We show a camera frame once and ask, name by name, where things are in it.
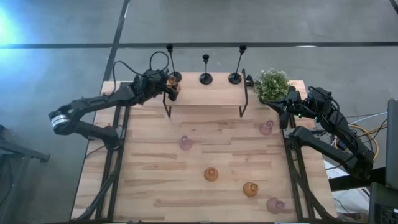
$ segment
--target gray floor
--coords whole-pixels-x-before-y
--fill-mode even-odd
[[[0,44],[111,43],[122,0],[2,1]],[[360,42],[398,41],[398,15],[388,0],[132,1],[121,42]],[[119,49],[116,60],[148,68],[158,49]],[[0,49],[1,124],[23,145],[51,153],[47,164],[32,162],[21,192],[16,223],[68,220],[87,141],[57,136],[47,114],[81,96],[100,92],[110,49]],[[238,50],[175,49],[176,68],[234,70]],[[248,73],[275,68],[306,85],[333,92],[346,116],[385,111],[397,98],[397,47],[251,48],[242,59]],[[162,67],[162,58],[154,60]],[[118,67],[118,80],[131,80]],[[360,123],[366,128],[385,117]],[[84,117],[91,122],[93,114]],[[384,165],[385,131],[377,140]]]

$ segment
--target wooden table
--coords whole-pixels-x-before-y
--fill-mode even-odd
[[[303,81],[292,80],[291,84],[301,92],[302,98],[306,97]],[[112,82],[104,82],[102,92],[109,93],[112,89]],[[200,95],[212,97],[206,92]],[[248,97],[243,118],[236,108],[224,106],[177,107],[168,118],[162,96],[143,106],[133,106],[114,220],[297,221],[278,115],[262,105],[252,89],[248,89]],[[113,115],[114,108],[98,111],[95,125],[108,125]],[[270,136],[263,136],[259,125],[268,120],[274,121],[274,129]],[[297,119],[297,125],[312,128],[313,121]],[[189,151],[179,147],[183,135],[194,141]],[[101,141],[90,142],[87,153],[102,145]],[[85,160],[72,218],[79,216],[98,193],[105,157],[106,150],[102,149]],[[326,210],[336,216],[322,155],[303,147],[303,157],[311,190]],[[218,169],[215,182],[203,177],[209,166]],[[259,185],[259,193],[254,198],[243,194],[242,187],[247,181]],[[266,202],[271,197],[285,202],[283,213],[268,212]],[[302,194],[300,198],[305,210]],[[108,211],[107,206],[106,199],[104,213]]]

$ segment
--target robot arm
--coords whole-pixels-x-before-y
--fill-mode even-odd
[[[169,98],[175,101],[179,86],[175,82],[169,82],[173,85],[168,85],[168,79],[167,71],[147,70],[142,76],[137,75],[132,83],[109,95],[73,100],[70,104],[63,105],[49,113],[53,130],[56,134],[61,135],[78,133],[85,138],[100,138],[104,141],[107,149],[114,149],[119,146],[119,136],[114,128],[110,126],[98,127],[80,121],[81,118],[87,113],[117,105],[143,105],[147,100],[155,98],[163,92],[168,93]]]
[[[285,99],[281,101],[268,102],[272,109],[280,116],[280,128],[286,129],[289,115],[315,119],[323,129],[335,135],[348,148],[351,154],[335,149],[327,143],[316,138],[317,132],[313,132],[299,126],[286,136],[292,149],[301,146],[310,146],[331,159],[339,162],[351,175],[360,178],[369,178],[373,168],[374,153],[370,151],[352,132],[343,114],[340,113],[340,106],[322,88],[309,87],[308,98],[302,100],[300,92],[294,87],[289,88]]]

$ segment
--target green plant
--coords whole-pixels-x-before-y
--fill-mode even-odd
[[[287,94],[288,81],[283,71],[271,69],[265,72],[262,70],[254,82],[254,92],[261,103],[279,100]]]

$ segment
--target potted plant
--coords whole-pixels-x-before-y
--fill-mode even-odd
[[[263,104],[267,101],[279,100],[287,94],[288,81],[283,71],[271,69],[265,72],[262,70],[254,82],[254,92]]]

